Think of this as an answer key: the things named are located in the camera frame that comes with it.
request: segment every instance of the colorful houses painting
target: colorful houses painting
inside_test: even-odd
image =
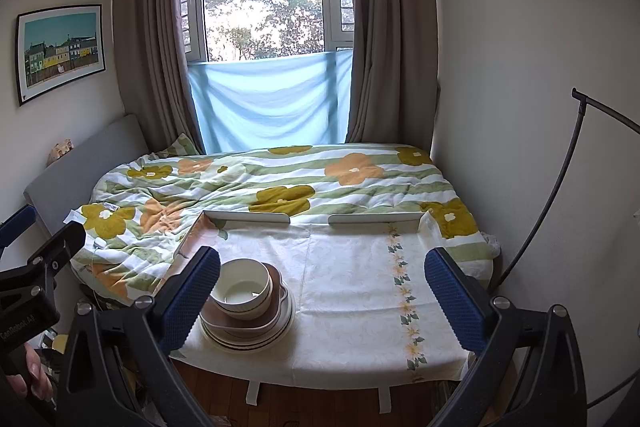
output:
[[[18,16],[20,104],[81,76],[104,70],[100,5]]]
[[[31,87],[66,71],[96,62],[98,62],[98,44],[95,34],[91,37],[69,35],[62,44],[31,43],[29,49],[24,52],[27,86]]]

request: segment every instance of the human hand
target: human hand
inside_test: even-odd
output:
[[[51,400],[51,398],[53,398],[53,387],[51,386],[49,377],[47,377],[47,373],[44,372],[40,357],[30,344],[25,343],[24,349],[26,351],[27,368],[33,379],[31,382],[31,392],[33,396],[44,401]],[[27,384],[21,375],[8,375],[6,379],[20,398],[27,397]]]

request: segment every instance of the screw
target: screw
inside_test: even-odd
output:
[[[566,312],[566,308],[560,304],[556,304],[554,306],[554,313],[558,316],[558,317],[566,317],[567,312]]]
[[[93,307],[91,306],[91,304],[85,301],[80,301],[76,305],[76,313],[78,313],[78,315],[88,315],[89,313],[91,313],[92,309]]]
[[[494,298],[494,306],[496,308],[500,308],[501,310],[505,310],[509,306],[511,306],[511,303],[509,302],[509,299],[507,297],[501,297],[498,295]]]
[[[146,308],[149,308],[149,306],[151,306],[151,304],[153,303],[154,298],[151,295],[141,295],[136,299],[133,305],[139,310],[144,310]]]

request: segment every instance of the gray headboard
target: gray headboard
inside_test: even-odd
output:
[[[70,210],[89,202],[104,174],[148,152],[138,120],[129,114],[53,162],[25,188],[24,197],[35,206],[41,225],[54,234]]]

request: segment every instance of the white wall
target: white wall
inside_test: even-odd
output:
[[[439,2],[434,159],[510,260],[562,165],[572,87],[640,122],[640,0]],[[567,306],[589,399],[640,365],[638,165],[640,136],[589,108],[556,203],[501,290],[521,307]]]
[[[71,4],[102,4],[106,71],[76,80],[18,107],[15,22],[20,13]],[[50,149],[70,138],[79,144],[124,113],[113,62],[111,0],[0,0],[0,221],[25,204],[24,188],[46,167]],[[37,225],[7,248],[0,269],[20,266],[45,240]],[[65,330],[78,299],[71,273],[58,277],[56,302]]]

